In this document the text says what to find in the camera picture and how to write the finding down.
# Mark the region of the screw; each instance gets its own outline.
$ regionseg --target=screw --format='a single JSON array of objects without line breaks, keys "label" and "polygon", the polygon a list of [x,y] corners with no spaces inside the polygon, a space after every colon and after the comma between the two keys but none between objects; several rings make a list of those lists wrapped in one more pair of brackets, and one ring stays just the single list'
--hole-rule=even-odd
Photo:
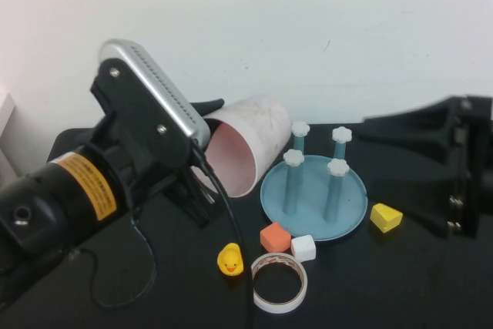
[{"label": "screw", "polygon": [[69,260],[74,261],[77,259],[77,257],[80,255],[80,250],[79,249],[74,249],[69,252]]},{"label": "screw", "polygon": [[448,198],[448,202],[452,207],[457,207],[458,209],[461,209],[464,207],[464,202],[462,202],[460,199],[455,198],[454,196],[450,196]]},{"label": "screw", "polygon": [[120,76],[120,71],[113,67],[112,69],[109,70],[109,74],[113,77],[118,77]]},{"label": "screw", "polygon": [[464,111],[470,111],[472,109],[472,103],[469,99],[463,99],[461,101],[461,107]]},{"label": "screw", "polygon": [[453,223],[452,221],[447,221],[447,228],[450,233],[462,231],[462,225],[460,223]]},{"label": "screw", "polygon": [[168,129],[167,129],[164,125],[158,125],[158,126],[157,126],[157,132],[158,132],[160,135],[164,135],[164,134],[166,134],[166,131],[168,131]]}]

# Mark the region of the white wall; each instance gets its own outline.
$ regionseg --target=white wall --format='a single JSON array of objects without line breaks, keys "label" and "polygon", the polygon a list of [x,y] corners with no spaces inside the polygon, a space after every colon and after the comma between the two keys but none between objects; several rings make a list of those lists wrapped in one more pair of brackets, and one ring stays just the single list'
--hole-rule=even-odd
[{"label": "white wall", "polygon": [[309,122],[492,94],[492,2],[0,0],[0,85],[17,107],[1,145],[28,172],[59,132],[95,124],[112,37],[144,45],[191,100],[263,92]]}]

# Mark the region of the yellow block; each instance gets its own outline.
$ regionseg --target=yellow block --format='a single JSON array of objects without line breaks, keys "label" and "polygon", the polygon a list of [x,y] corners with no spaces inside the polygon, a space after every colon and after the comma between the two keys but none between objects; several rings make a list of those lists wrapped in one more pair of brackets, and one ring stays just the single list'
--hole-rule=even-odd
[{"label": "yellow block", "polygon": [[377,203],[371,209],[370,220],[382,233],[397,227],[402,221],[402,212],[394,210],[383,203]]}]

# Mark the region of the blue peg stand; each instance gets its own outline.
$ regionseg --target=blue peg stand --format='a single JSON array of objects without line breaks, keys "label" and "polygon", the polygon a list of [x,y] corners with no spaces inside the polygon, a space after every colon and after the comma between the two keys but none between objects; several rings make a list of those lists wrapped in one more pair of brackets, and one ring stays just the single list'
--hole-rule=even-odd
[{"label": "blue peg stand", "polygon": [[332,140],[336,142],[336,147],[334,150],[335,159],[346,158],[346,143],[350,142],[352,139],[353,133],[344,126],[332,130]]},{"label": "blue peg stand", "polygon": [[327,165],[330,173],[329,189],[325,203],[324,220],[329,224],[337,222],[340,209],[340,192],[344,177],[349,173],[349,166],[343,159],[332,159]]},{"label": "blue peg stand", "polygon": [[303,182],[301,163],[305,159],[301,151],[295,149],[288,150],[283,157],[287,167],[283,212],[286,215],[292,215],[296,213],[298,194]]},{"label": "blue peg stand", "polygon": [[291,132],[294,136],[293,149],[305,153],[305,136],[310,132],[310,126],[303,121],[296,121],[291,125]]},{"label": "blue peg stand", "polygon": [[[295,148],[304,150],[309,128],[306,123],[291,126]],[[351,140],[351,131],[335,129],[333,139],[344,148]],[[266,175],[260,200],[267,217],[279,222],[292,236],[311,235],[315,241],[335,240],[356,229],[367,212],[368,198],[363,182],[346,161],[302,155],[294,149],[288,152],[298,153],[304,160],[298,160],[298,166],[288,166],[283,161]],[[344,151],[337,155],[344,157]],[[330,171],[337,161],[345,164],[343,175],[336,176],[340,171],[336,175],[327,173],[327,168]]]},{"label": "blue peg stand", "polygon": [[293,149],[299,150],[302,153],[305,153],[305,137],[304,136],[295,136],[293,141]]}]

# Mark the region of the black table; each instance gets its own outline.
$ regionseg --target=black table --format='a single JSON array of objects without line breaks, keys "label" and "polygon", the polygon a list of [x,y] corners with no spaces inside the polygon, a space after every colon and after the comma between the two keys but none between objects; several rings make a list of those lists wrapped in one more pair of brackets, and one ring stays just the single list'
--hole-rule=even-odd
[{"label": "black table", "polygon": [[[312,126],[307,153],[331,155],[333,126]],[[55,142],[51,158],[74,148],[80,130]],[[379,163],[385,156],[386,161]],[[383,174],[438,172],[431,161],[412,153],[356,139],[347,160],[368,186]],[[252,258],[264,251],[259,232],[268,220],[259,201],[260,184],[234,200]],[[493,327],[493,219],[482,217],[478,238],[437,238],[405,217],[398,230],[382,238],[365,220],[350,236],[319,243],[317,259],[304,263],[305,301],[282,316],[257,310],[260,327]],[[179,328],[243,327],[244,281],[228,282],[216,266],[225,244],[234,241],[226,216],[200,230],[175,205],[157,197],[146,206],[143,228],[156,245],[159,276],[150,293],[121,311],[101,311],[89,300],[92,261],[65,261],[20,301],[0,314],[1,328]],[[143,242],[124,217],[86,243],[100,256],[96,293],[117,302],[144,285],[152,268]]]}]

